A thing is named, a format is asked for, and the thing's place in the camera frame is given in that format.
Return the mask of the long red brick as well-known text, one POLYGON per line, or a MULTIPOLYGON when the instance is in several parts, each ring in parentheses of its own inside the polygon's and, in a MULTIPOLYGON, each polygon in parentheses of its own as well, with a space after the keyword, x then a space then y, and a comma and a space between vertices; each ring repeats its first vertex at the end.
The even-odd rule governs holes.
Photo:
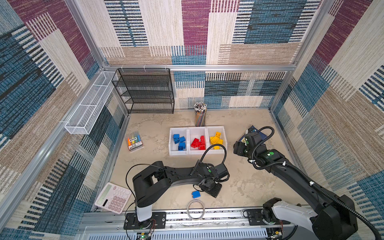
POLYGON ((203 145, 203 146, 206 145, 205 136, 201 136, 200 137, 200 144, 203 145))
POLYGON ((195 139, 192 141, 192 143, 191 143, 191 147, 194 148, 194 149, 196 149, 196 148, 198 148, 199 146, 200 146, 200 140, 197 139, 197 138, 195 138, 195 139))

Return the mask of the long red brick top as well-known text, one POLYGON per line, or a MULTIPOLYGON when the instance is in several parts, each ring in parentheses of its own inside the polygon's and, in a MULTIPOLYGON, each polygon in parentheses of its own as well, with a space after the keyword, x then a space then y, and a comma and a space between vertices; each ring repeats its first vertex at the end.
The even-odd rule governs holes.
POLYGON ((198 148, 199 146, 200 146, 200 140, 197 139, 197 138, 195 138, 195 139, 192 141, 192 143, 191 143, 191 147, 194 148, 194 149, 196 149, 196 148, 198 148))

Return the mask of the dark blue brick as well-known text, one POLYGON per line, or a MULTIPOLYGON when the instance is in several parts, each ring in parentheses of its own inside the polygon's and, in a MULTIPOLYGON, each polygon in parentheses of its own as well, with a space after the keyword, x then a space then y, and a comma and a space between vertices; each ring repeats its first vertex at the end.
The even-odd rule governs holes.
POLYGON ((174 134, 173 135, 173 141, 174 141, 175 144, 178 144, 180 142, 179 138, 180 138, 179 134, 174 134))

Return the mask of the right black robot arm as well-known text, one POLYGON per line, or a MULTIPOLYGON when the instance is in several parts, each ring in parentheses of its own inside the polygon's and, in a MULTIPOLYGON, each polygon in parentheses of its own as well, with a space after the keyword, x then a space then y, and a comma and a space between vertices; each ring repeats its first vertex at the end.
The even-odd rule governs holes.
POLYGON ((358 221, 373 232, 376 240, 382 238, 378 229, 356 211, 350 197, 338 196, 327 190, 291 164, 278 150, 267 149, 265 142, 270 138, 271 135, 263 138, 260 130, 249 132, 234 144, 234 154, 246 157, 256 170, 266 170, 284 181, 314 210, 309 214, 302 207, 280 199, 271 200, 265 208, 271 208, 277 219, 299 225, 320 240, 346 240, 358 231, 358 221))

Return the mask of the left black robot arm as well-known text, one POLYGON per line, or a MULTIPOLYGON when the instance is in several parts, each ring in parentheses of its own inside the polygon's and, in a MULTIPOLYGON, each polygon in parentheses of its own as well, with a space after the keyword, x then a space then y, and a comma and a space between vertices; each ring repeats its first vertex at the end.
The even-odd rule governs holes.
POLYGON ((130 167, 126 173, 125 182, 134 196, 138 222, 144 223, 152 219, 152 205, 171 187, 193 185, 200 188, 200 192, 217 198, 222 189, 222 183, 230 178, 225 166, 226 158, 226 147, 222 144, 214 144, 204 151, 193 167, 173 168, 165 166, 162 161, 144 164, 146 168, 132 178, 132 188, 128 183, 129 173, 134 167, 141 164, 130 167), (206 154, 214 147, 224 150, 224 158, 217 166, 203 162, 206 154))

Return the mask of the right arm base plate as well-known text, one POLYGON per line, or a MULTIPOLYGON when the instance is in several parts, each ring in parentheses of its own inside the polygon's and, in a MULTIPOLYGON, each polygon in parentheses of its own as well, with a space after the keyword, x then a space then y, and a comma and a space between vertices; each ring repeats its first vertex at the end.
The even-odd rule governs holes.
POLYGON ((290 225, 288 221, 281 221, 275 218, 273 214, 265 214, 264 209, 246 209, 242 212, 243 217, 248 220, 250 226, 267 225, 290 225))

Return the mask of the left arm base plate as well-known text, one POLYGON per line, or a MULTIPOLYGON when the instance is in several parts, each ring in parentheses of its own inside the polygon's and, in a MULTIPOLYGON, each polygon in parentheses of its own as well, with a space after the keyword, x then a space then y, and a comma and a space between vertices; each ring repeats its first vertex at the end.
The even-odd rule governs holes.
POLYGON ((151 218, 143 222, 138 220, 137 213, 127 213, 123 228, 124 230, 164 229, 166 220, 166 212, 154 212, 151 218))

